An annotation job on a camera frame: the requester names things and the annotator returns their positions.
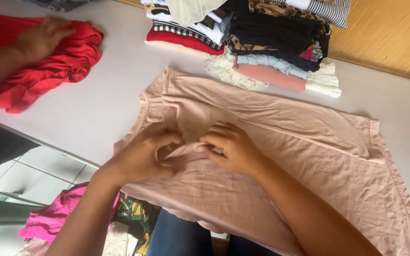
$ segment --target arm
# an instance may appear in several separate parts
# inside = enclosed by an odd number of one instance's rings
[[[202,147],[210,160],[259,183],[308,256],[381,256],[347,219],[265,156],[242,129],[218,122],[200,140],[224,149],[223,156]]]
[[[184,142],[164,123],[154,123],[95,172],[45,256],[101,256],[118,191],[127,183],[174,175],[156,160],[157,150],[171,143]]]
[[[65,29],[69,25],[69,20],[48,17],[21,33],[16,43],[0,47],[0,82],[51,55],[63,38],[75,33],[74,29]]]

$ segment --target hand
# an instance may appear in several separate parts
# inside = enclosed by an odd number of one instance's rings
[[[70,25],[70,20],[47,17],[41,24],[21,33],[14,46],[22,53],[24,61],[35,63],[50,56],[63,38],[75,33]]]
[[[181,135],[170,131],[165,123],[154,123],[114,155],[97,173],[106,182],[120,188],[131,182],[175,175],[175,170],[162,166],[157,160],[158,149],[171,143],[179,146],[185,142]]]
[[[228,171],[254,178],[261,171],[277,166],[256,147],[244,130],[234,124],[218,121],[199,140],[224,150],[223,156],[209,147],[200,147],[210,160]]]

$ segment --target stack of folded clothes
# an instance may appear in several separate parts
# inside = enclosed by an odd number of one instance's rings
[[[165,0],[142,0],[153,27],[145,43],[203,58],[224,52],[232,12],[228,8],[210,11],[202,21],[189,26],[175,22]]]
[[[234,72],[233,76],[238,76],[239,84],[231,83],[246,89],[257,89],[260,85],[271,83],[298,91],[310,89],[333,97],[340,96],[334,64],[321,62],[328,55],[331,22],[345,27],[345,18],[336,18],[338,15],[332,12],[335,8],[318,15],[305,10],[309,6],[299,9],[284,2],[238,1],[237,12],[229,29],[230,50],[225,52],[225,57],[208,61],[205,64],[207,70],[219,78],[225,77],[225,82],[230,82],[229,76]],[[322,6],[334,5],[318,0],[311,2],[321,3]],[[344,11],[345,17],[350,1],[338,2],[336,4],[347,10]],[[229,67],[224,68],[223,59],[231,63],[232,71]],[[251,85],[241,86],[245,80],[241,75],[264,83],[247,79]]]

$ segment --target white tile floor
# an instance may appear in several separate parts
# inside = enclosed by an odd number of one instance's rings
[[[0,165],[0,191],[50,204],[61,190],[89,181],[96,170],[53,149],[38,147]],[[13,256],[24,246],[23,238],[17,236],[23,227],[0,226],[0,256]]]

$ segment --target person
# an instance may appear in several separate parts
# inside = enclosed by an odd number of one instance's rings
[[[265,156],[251,138],[231,123],[217,122],[199,140],[223,149],[201,151],[227,171],[253,178],[282,214],[308,256],[381,256],[342,215]],[[124,184],[172,177],[176,170],[162,166],[157,150],[184,144],[165,123],[146,127],[122,151],[97,170],[74,211],[45,256],[100,256],[112,205]],[[210,232],[197,223],[162,210],[147,256],[213,255]],[[254,242],[231,236],[228,255],[277,255]]]
[[[71,21],[47,17],[10,45],[0,47],[0,82],[24,66],[50,56],[60,41],[75,33]],[[0,127],[0,164],[17,158],[39,144]]]

